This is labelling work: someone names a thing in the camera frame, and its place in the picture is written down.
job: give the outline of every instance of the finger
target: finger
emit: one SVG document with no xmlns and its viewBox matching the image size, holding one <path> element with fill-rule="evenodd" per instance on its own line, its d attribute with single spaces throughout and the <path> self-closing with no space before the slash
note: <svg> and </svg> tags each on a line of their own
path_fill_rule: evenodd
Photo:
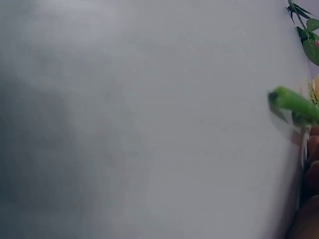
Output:
<svg viewBox="0 0 319 239">
<path fill-rule="evenodd" d="M 306 167 L 309 167 L 313 162 L 319 160 L 319 145 L 315 147 L 310 153 L 309 158 L 306 160 Z"/>
<path fill-rule="evenodd" d="M 288 239 L 317 239 L 319 238 L 319 197 L 310 198 L 299 209 Z"/>
<path fill-rule="evenodd" d="M 310 136 L 319 135 L 319 125 L 316 124 L 310 129 Z"/>
<path fill-rule="evenodd" d="M 319 193 L 319 161 L 311 164 L 309 170 L 304 175 L 304 183 L 314 193 Z"/>
<path fill-rule="evenodd" d="M 307 143 L 308 155 L 319 145 L 319 135 L 311 136 Z"/>
</svg>

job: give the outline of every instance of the green stem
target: green stem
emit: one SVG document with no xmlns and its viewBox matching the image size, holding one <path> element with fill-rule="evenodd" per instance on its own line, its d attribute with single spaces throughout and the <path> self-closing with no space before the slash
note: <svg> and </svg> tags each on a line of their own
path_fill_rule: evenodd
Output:
<svg viewBox="0 0 319 239">
<path fill-rule="evenodd" d="M 299 20 L 301 26 L 303 26 L 304 30 L 306 30 L 307 28 L 306 28 L 306 26 L 304 25 L 304 23 L 303 23 L 303 21 L 302 21 L 300 15 L 298 14 L 298 12 L 297 12 L 297 10 L 296 10 L 296 8 L 295 8 L 295 5 L 294 5 L 293 0 L 288 0 L 288 3 L 289 3 L 289 6 L 295 11 L 295 13 L 296 13 L 296 15 L 297 15 L 297 17 L 298 17 L 298 20 Z"/>
</svg>

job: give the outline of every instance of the green vegetable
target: green vegetable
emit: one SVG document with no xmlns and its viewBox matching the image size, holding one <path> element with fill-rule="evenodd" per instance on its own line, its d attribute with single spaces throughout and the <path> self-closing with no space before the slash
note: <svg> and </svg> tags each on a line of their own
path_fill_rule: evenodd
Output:
<svg viewBox="0 0 319 239">
<path fill-rule="evenodd" d="M 270 92 L 268 99 L 270 103 L 279 108 L 291 110 L 298 117 L 303 117 L 311 122 L 319 122 L 319 108 L 298 93 L 283 86 Z"/>
</svg>

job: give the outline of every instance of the white surface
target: white surface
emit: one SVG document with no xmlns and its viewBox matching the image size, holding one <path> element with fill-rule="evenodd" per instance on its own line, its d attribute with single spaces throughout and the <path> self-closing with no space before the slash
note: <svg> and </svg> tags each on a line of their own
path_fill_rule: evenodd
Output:
<svg viewBox="0 0 319 239">
<path fill-rule="evenodd" d="M 309 74 L 285 4 L 2 1 L 1 238 L 281 238 L 302 137 L 267 91 Z"/>
</svg>

